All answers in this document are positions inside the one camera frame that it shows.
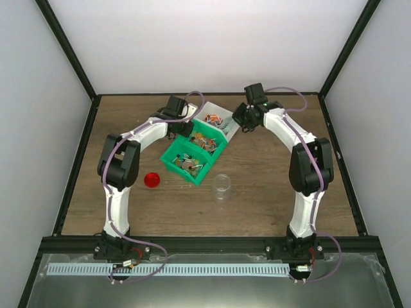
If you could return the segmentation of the green candy bin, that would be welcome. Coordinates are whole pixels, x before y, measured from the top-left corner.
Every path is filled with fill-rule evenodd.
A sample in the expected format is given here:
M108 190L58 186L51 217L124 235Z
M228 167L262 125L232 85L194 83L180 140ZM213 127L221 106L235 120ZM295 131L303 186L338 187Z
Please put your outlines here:
M181 141L194 146L204 154L211 165L218 160L228 142L225 135L214 126L200 120L192 120L193 130L188 137L179 136Z
M177 137L160 160L168 171L196 186L202 183L212 166L208 152L183 137Z

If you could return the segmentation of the white candy bin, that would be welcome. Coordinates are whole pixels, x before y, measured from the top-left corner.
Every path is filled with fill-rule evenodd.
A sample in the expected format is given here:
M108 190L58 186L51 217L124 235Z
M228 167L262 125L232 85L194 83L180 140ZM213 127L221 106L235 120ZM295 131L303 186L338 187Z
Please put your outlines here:
M212 102L207 101L205 105L202 107L201 111L195 116L196 120L199 120L206 125L210 126L211 128L217 129L219 132L223 133L218 126L222 123L222 121L227 117L232 117L232 112L222 108ZM229 134L223 136L225 137L227 142L230 142L233 138L234 134L238 131L239 125L237 124L235 129Z

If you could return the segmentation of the red round lid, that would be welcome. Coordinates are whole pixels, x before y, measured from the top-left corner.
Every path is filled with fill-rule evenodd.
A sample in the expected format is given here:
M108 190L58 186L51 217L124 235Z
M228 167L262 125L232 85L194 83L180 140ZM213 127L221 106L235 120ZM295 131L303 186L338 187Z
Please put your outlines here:
M144 184L149 188L158 187L161 182L161 178L158 173L150 172L144 176Z

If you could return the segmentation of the clear plastic cup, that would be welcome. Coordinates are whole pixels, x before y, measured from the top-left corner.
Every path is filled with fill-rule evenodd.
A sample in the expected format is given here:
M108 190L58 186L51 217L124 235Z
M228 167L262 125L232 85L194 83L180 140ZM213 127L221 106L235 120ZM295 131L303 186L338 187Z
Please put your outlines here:
M213 180L213 196L216 201L225 202L231 194L231 179L226 174L219 174Z

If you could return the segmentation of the light blue slotted scoop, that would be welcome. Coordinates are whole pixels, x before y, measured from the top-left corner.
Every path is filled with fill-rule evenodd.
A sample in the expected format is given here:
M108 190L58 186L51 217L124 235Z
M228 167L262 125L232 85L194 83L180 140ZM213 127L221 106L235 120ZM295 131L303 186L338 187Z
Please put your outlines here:
M236 121L231 117L227 116L222 123L218 126L218 128L225 134L229 135L236 127Z

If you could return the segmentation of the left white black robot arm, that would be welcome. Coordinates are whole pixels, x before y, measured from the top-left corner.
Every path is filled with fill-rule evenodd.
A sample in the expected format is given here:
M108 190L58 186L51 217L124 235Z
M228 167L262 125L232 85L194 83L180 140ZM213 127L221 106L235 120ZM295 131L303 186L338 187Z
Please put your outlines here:
M139 174L141 152L165 137L187 137L193 131L192 119L201 109L185 99L170 96L165 107L137 128L107 135L97 167L105 191L105 224L99 245L115 258L124 259L131 252L132 243L127 240L128 201Z

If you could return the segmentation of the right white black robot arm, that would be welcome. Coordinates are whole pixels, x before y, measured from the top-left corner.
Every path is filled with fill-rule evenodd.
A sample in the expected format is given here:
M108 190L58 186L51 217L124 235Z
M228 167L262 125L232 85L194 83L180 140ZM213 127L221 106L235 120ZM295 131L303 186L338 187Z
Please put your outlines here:
M320 201L334 180L330 141L307 132L291 117L292 112L307 108L285 108L267 98L261 83L244 88L246 101L234 111L232 118L242 132L262 126L272 132L290 151L288 178L295 191L292 219L284 240L286 253L301 258L313 248L317 236L316 219Z

